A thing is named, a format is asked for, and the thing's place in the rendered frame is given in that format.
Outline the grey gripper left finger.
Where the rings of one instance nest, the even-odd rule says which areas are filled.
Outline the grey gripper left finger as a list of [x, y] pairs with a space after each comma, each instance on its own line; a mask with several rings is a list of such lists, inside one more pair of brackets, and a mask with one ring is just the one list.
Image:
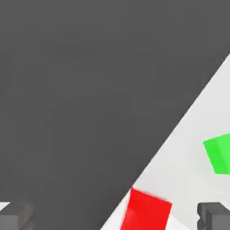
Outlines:
[[33, 204], [11, 202], [0, 211], [0, 230], [33, 230]]

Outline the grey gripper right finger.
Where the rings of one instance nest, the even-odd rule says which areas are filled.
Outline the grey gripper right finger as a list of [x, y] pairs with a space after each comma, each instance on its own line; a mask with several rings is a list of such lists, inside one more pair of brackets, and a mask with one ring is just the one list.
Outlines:
[[198, 203], [197, 230], [230, 230], [230, 210], [220, 202]]

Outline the small green cube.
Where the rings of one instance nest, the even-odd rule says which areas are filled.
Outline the small green cube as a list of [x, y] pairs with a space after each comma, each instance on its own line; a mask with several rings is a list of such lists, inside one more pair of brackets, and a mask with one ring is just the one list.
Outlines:
[[206, 140], [203, 144], [214, 172], [230, 175], [230, 134]]

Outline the small red cube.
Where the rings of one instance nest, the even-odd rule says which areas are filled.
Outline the small red cube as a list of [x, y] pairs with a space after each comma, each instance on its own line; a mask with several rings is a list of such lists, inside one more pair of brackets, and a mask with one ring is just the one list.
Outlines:
[[165, 230], [172, 203], [131, 188], [120, 230]]

